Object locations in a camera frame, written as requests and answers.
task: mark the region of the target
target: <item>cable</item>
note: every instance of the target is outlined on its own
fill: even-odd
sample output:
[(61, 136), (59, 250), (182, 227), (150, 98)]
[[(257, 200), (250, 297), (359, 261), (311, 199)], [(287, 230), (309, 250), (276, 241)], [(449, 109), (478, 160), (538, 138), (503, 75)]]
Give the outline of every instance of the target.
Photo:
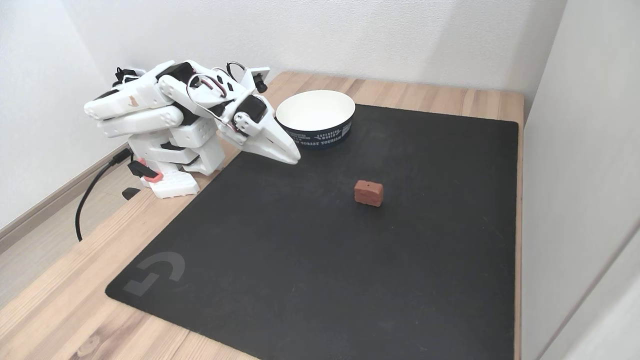
[(84, 202), (89, 197), (89, 194), (93, 190), (93, 187), (98, 183), (98, 180), (100, 180), (100, 178), (107, 172), (107, 170), (125, 161), (129, 157), (133, 157), (133, 152), (129, 148), (123, 149), (118, 154), (115, 154), (111, 158), (111, 160), (109, 160), (109, 163), (105, 165), (105, 167), (103, 167), (102, 170), (100, 170), (100, 172), (98, 172), (98, 174), (93, 178), (93, 181), (91, 182), (91, 184), (89, 184), (89, 187), (84, 192), (84, 195), (82, 196), (82, 199), (78, 204), (78, 209), (76, 210), (76, 236), (78, 238), (78, 241), (82, 241), (82, 233), (80, 232), (80, 212), (82, 212)]
[(234, 75), (231, 73), (231, 65), (238, 65), (240, 67), (240, 69), (242, 70), (246, 70), (246, 67), (244, 67), (244, 65), (242, 65), (241, 63), (235, 62), (235, 61), (230, 61), (227, 63), (227, 74), (235, 81), (237, 82), (236, 78), (234, 78)]
[[(213, 82), (214, 82), (214, 84), (216, 84), (216, 86), (218, 86), (218, 88), (220, 88), (220, 90), (222, 91), (222, 95), (221, 95), (221, 97), (227, 97), (227, 91), (225, 90), (225, 88), (224, 88), (222, 85), (220, 85), (220, 84), (218, 83), (218, 80), (216, 80), (216, 79), (214, 79), (214, 78), (212, 78), (212, 77), (210, 77), (210, 76), (208, 76), (208, 75), (205, 75), (205, 74), (193, 74), (193, 76), (191, 76), (191, 77), (189, 78), (189, 81), (187, 81), (187, 96), (189, 97), (189, 100), (191, 100), (191, 101), (192, 101), (194, 104), (196, 104), (199, 108), (201, 108), (201, 109), (203, 109), (204, 111), (206, 111), (208, 114), (210, 114), (210, 115), (211, 115), (214, 119), (216, 119), (217, 121), (220, 121), (222, 124), (224, 124), (224, 125), (228, 126), (229, 128), (231, 128), (231, 130), (233, 130), (233, 131), (237, 131), (237, 129), (236, 129), (236, 128), (234, 128), (234, 126), (233, 126), (232, 124), (230, 124), (230, 123), (228, 123), (228, 122), (224, 122), (224, 121), (223, 121), (219, 116), (217, 116), (213, 111), (211, 111), (211, 110), (207, 109), (205, 106), (202, 106), (199, 102), (197, 102), (197, 101), (193, 100), (193, 98), (191, 97), (191, 92), (189, 92), (189, 90), (191, 89), (191, 86), (190, 86), (190, 85), (191, 85), (191, 82), (193, 81), (193, 79), (195, 79), (195, 78), (200, 79), (200, 76), (203, 76), (203, 77), (205, 77), (205, 78), (207, 78), (207, 79), (209, 79), (209, 80), (213, 81)], [(200, 81), (201, 81), (203, 84), (206, 84), (208, 88), (213, 89), (213, 86), (211, 86), (211, 84), (209, 84), (208, 82), (206, 82), (206, 81), (202, 81), (202, 79), (200, 79)]]

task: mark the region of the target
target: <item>wooden table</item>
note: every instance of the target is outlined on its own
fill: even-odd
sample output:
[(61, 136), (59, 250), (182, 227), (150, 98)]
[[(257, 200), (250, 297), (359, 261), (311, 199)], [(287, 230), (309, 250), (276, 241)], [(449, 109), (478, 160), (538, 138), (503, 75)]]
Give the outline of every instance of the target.
[[(330, 89), (358, 104), (515, 121), (520, 125), (516, 210), (515, 359), (520, 356), (522, 124), (513, 92), (284, 72), (265, 93), (274, 108), (298, 92)], [(227, 163), (237, 154), (225, 147)], [(211, 177), (199, 176), (205, 186)], [(0, 359), (254, 359), (107, 298), (104, 288), (193, 199), (142, 190), (0, 311)]]

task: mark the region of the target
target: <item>small red brick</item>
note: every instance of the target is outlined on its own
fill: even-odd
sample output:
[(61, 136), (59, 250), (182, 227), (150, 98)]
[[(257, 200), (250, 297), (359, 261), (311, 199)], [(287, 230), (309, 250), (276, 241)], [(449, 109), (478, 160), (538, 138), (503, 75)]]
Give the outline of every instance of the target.
[(383, 187), (382, 184), (370, 181), (358, 180), (353, 188), (355, 199), (362, 204), (380, 206), (382, 205)]

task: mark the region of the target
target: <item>white wall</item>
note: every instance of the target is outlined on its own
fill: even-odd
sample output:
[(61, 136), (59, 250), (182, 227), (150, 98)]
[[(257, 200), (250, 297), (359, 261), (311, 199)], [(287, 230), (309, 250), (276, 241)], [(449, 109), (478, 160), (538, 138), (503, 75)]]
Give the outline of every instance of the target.
[(58, 0), (0, 1), (0, 67), (2, 228), (123, 141), (83, 113), (108, 85)]
[(532, 100), (566, 0), (63, 0), (102, 73), (191, 58), (516, 90)]
[(524, 360), (640, 218), (638, 19), (637, 0), (566, 5), (524, 133)]

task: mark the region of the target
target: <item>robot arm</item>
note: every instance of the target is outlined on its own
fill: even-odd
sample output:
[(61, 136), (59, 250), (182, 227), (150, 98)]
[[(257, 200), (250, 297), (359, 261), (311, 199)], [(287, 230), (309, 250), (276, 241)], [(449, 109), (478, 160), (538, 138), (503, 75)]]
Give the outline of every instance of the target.
[(254, 94), (266, 91), (269, 68), (242, 68), (240, 82), (224, 69), (191, 60), (168, 61), (148, 72), (118, 68), (112, 89), (84, 111), (106, 136), (130, 135), (137, 169), (157, 176), (132, 172), (158, 197), (198, 191), (193, 177), (178, 170), (209, 175), (220, 168), (225, 155), (218, 136), (242, 151), (297, 163), (295, 143), (275, 121), (267, 99)]
[(207, 69), (191, 60), (181, 65), (193, 69), (184, 71), (191, 75), (189, 79), (161, 76), (158, 83), (162, 93), (189, 111), (214, 119), (220, 137), (238, 149), (284, 163), (298, 162), (298, 148), (275, 121), (273, 107), (265, 97), (253, 94), (267, 90), (263, 79), (269, 68), (245, 69), (238, 83), (220, 68)]

